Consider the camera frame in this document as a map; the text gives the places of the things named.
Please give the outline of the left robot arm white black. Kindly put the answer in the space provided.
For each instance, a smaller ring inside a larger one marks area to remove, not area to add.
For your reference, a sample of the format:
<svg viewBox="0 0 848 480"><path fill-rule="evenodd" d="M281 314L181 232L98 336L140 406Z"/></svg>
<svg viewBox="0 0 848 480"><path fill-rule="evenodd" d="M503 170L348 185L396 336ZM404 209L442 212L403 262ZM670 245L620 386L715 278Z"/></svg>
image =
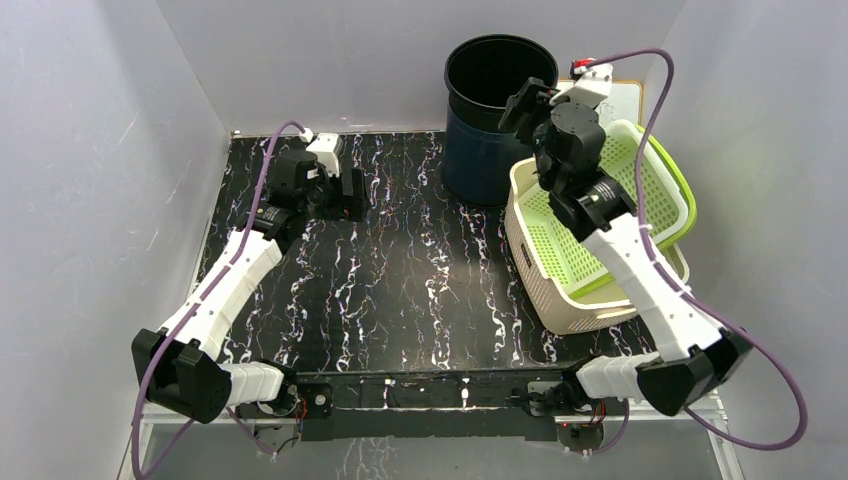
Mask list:
<svg viewBox="0 0 848 480"><path fill-rule="evenodd" d="M245 403L275 416L293 412L299 391L289 368L268 360L222 364L218 356L247 300L309 221L362 222L369 207L362 169L341 167L332 154L284 151L199 286L157 330L133 339L142 399L202 424Z"/></svg>

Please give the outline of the large black plastic bucket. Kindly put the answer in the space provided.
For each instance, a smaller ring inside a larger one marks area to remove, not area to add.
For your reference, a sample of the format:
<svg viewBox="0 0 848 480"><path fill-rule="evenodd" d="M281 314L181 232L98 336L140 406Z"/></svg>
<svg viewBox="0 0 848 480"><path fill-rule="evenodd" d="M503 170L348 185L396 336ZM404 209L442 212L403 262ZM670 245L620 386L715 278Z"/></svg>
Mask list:
<svg viewBox="0 0 848 480"><path fill-rule="evenodd" d="M498 130L508 98L531 77L556 86L557 61L539 43L510 34L467 40L450 53L444 67L451 111L465 124L485 132Z"/></svg>

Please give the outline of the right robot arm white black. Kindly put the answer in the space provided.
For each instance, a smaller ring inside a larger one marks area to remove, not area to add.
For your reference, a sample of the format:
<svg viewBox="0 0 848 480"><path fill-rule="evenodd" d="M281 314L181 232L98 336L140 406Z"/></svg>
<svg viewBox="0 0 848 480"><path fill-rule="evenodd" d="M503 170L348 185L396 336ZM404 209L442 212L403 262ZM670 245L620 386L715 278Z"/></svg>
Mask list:
<svg viewBox="0 0 848 480"><path fill-rule="evenodd" d="M530 399L557 400L577 414L602 399L645 400L674 416L724 384L752 344L686 299L649 237L641 209L600 166L606 132L584 103L531 77L506 103L499 127L530 146L554 218L597 258L653 336L653 355L595 356L569 367L557 386Z"/></svg>

